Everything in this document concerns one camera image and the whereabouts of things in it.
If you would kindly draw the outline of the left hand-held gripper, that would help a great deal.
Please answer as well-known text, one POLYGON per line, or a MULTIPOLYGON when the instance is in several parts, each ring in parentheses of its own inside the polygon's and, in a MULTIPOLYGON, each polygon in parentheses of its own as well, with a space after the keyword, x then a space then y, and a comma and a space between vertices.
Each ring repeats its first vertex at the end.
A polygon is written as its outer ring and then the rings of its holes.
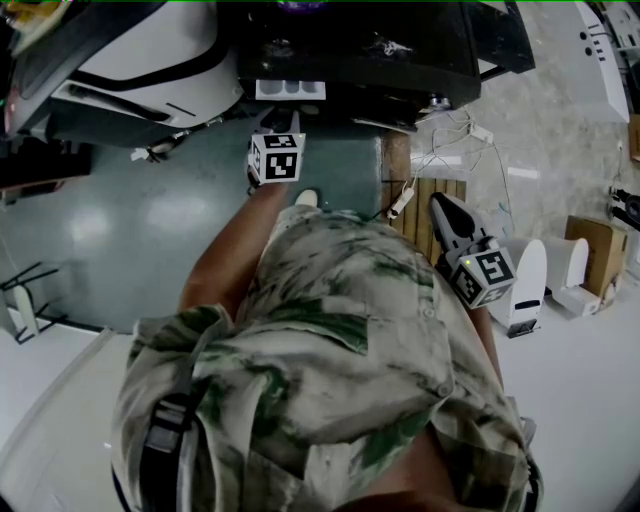
POLYGON ((277 124, 275 107, 255 121, 246 153, 250 185, 292 183, 300 179, 306 134, 300 130, 299 112, 293 112, 288 127, 276 128, 277 124))

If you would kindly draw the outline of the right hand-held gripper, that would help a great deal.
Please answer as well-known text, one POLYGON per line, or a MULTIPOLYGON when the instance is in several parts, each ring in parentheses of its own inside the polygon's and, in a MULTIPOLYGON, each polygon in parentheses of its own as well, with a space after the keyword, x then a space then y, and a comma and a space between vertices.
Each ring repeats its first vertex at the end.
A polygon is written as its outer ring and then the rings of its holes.
POLYGON ((461 302, 477 309, 502 298, 516 282, 516 270, 507 249, 486 237, 479 214, 445 193, 434 193, 429 208, 450 269, 447 280, 461 302))

